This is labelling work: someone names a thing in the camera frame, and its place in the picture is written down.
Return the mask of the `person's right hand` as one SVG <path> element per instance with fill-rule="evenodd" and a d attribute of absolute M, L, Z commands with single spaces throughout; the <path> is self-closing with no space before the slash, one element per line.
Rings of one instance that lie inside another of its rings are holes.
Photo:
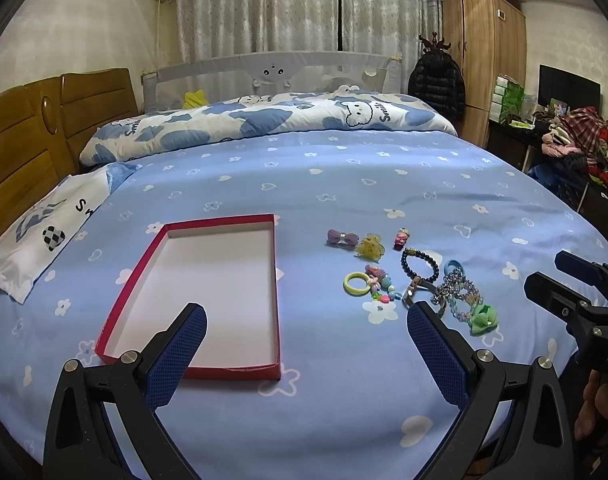
<path fill-rule="evenodd" d="M 601 382 L 597 370 L 592 370 L 584 388 L 584 404 L 575 422 L 575 438 L 590 436 L 598 426 L 598 416 L 608 421 L 608 382 Z"/>

